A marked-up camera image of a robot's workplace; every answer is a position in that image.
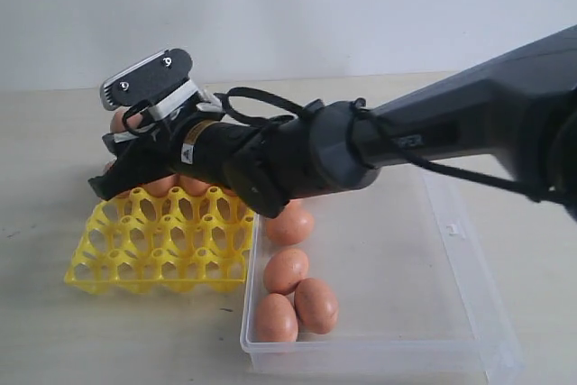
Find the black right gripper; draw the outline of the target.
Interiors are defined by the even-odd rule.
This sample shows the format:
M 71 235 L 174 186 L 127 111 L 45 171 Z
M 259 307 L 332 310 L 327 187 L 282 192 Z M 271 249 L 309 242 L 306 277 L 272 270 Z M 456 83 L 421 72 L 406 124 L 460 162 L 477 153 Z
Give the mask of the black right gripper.
M 105 175 L 88 180 L 94 193 L 110 200 L 142 184 L 171 176 L 173 171 L 224 187 L 268 187 L 261 129 L 229 124 L 192 115 L 175 122 L 168 136 L 135 138 L 132 133 L 107 133 L 102 137 L 115 156 Z

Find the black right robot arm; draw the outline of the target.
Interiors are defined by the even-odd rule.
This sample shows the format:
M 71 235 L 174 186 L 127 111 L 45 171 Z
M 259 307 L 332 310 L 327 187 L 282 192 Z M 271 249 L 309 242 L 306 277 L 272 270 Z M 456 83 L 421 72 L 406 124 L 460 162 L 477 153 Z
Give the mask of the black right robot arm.
M 164 50 L 103 83 L 103 107 L 141 122 L 104 136 L 115 161 L 89 181 L 98 197 L 175 173 L 273 218 L 292 199 L 366 188 L 381 168 L 410 163 L 576 212 L 574 27 L 375 108 L 299 105 L 251 87 L 210 93 L 192 64 Z

